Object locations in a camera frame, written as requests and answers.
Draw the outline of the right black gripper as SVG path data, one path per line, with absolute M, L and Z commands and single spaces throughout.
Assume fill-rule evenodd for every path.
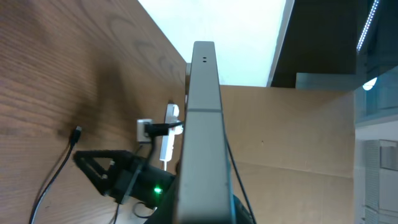
M 111 189 L 107 170 L 95 158 L 109 159 L 109 167 L 121 169 Z M 121 204 L 132 197 L 148 208 L 158 207 L 175 180 L 173 174 L 147 164 L 145 158 L 129 151 L 77 151 L 73 160 L 102 196 L 109 195 Z

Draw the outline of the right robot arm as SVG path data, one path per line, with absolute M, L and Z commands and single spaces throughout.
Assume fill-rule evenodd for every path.
M 214 156 L 184 152 L 177 174 L 130 151 L 77 151 L 73 160 L 101 195 L 154 208 L 148 223 L 252 223 L 234 196 L 225 149 Z

